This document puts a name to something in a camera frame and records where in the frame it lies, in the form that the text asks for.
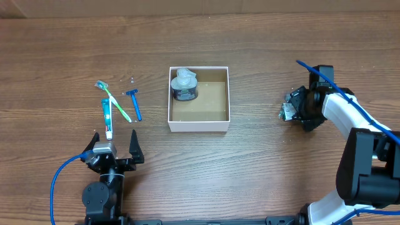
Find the white cap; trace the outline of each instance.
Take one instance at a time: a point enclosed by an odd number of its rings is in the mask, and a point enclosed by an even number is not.
[[[113,132],[106,131],[106,138],[107,138],[107,140],[113,140]]]

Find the wooden table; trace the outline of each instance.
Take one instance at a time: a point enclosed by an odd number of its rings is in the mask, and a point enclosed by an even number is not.
[[[305,133],[278,113],[308,84],[295,63],[331,64],[376,119],[400,130],[400,14],[347,12],[0,20],[0,224],[49,224],[57,168],[104,140],[109,84],[135,118],[114,111],[114,143],[129,157],[132,129],[146,163],[127,173],[124,211],[135,219],[234,219],[295,214],[335,188],[345,141],[330,122]],[[171,133],[170,66],[229,66],[226,134]],[[98,175],[79,161],[59,176],[57,224],[82,221],[83,188]],[[355,224],[395,224],[362,215]]]

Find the cable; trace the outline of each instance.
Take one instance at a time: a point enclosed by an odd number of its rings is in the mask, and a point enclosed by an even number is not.
[[[328,77],[323,75],[321,72],[317,71],[316,69],[308,66],[304,62],[300,60],[296,60],[296,62],[302,66],[304,66],[308,71],[317,74],[318,76],[322,77],[326,82],[328,82],[339,94],[343,96],[343,98],[350,103],[352,106],[354,106],[360,113],[361,115],[365,118],[366,121],[368,121],[372,126],[377,128],[378,130],[382,131],[384,134],[386,134],[388,137],[390,137],[394,142],[396,142],[397,145],[400,146],[400,139],[396,137],[392,132],[388,131],[387,129],[383,128],[381,125],[377,124],[371,117],[368,115],[368,113],[358,104],[353,102],[352,98],[349,98],[339,87],[336,86],[335,83],[333,83]],[[332,225],[340,225],[344,222],[346,222],[348,219],[351,219],[353,216],[359,216],[360,213],[371,213],[371,214],[379,214],[379,215],[386,215],[386,216],[400,216],[400,211],[379,211],[379,210],[371,210],[371,209],[356,209],[353,212],[350,212],[346,216],[344,216],[342,219],[332,223]]]
[[[355,102],[353,102],[352,98],[349,98],[339,87],[336,86],[335,83],[333,83],[333,81],[331,81],[328,77],[326,77],[325,75],[323,75],[321,72],[317,71],[316,69],[312,68],[311,66],[308,66],[307,64],[305,64],[304,62],[300,61],[300,60],[296,60],[296,62],[302,66],[304,66],[306,69],[308,69],[308,71],[317,74],[318,76],[322,77],[326,82],[328,82],[339,94],[341,94],[343,96],[343,98],[350,103],[352,106],[354,106],[360,113],[361,115],[365,118],[365,120],[367,122],[370,123],[370,125],[374,126],[376,129],[382,131],[384,134],[386,134],[386,136],[388,136],[389,138],[391,138],[398,146],[400,146],[400,139],[398,137],[396,137],[392,132],[388,131],[387,129],[383,128],[382,126],[380,126],[379,124],[377,124],[373,119],[371,119],[371,117],[368,115],[368,113],[358,104],[356,104]]]
[[[68,159],[66,162],[64,162],[63,165],[60,166],[60,168],[58,168],[57,172],[55,173],[50,188],[50,220],[52,225],[56,225],[56,222],[54,221],[53,196],[54,196],[54,185],[56,184],[56,179],[58,177],[58,174],[60,174],[60,172],[64,169],[64,167],[67,166],[70,162],[74,161],[75,159],[86,158],[86,156],[89,153],[92,153],[92,151],[86,151],[82,154],[72,157],[71,159]]]

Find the box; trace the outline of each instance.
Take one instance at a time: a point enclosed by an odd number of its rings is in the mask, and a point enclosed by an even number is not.
[[[179,68],[196,73],[198,97],[192,101],[173,98],[171,81]],[[226,66],[169,68],[168,124],[172,132],[226,132],[231,122],[229,71]]]

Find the green toothbrush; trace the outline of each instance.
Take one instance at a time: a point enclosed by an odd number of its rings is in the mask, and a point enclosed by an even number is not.
[[[126,112],[119,106],[117,100],[115,100],[114,96],[108,91],[108,89],[107,89],[107,88],[108,88],[108,84],[106,84],[105,82],[102,82],[102,81],[97,81],[94,85],[95,85],[96,87],[98,87],[98,88],[100,88],[100,89],[102,89],[102,90],[104,90],[104,91],[107,92],[110,101],[111,101],[115,106],[117,106],[117,108],[119,109],[119,111],[121,112],[121,114],[124,116],[124,118],[125,118],[128,122],[131,123],[131,122],[132,122],[132,119],[131,119],[131,118],[126,114]]]

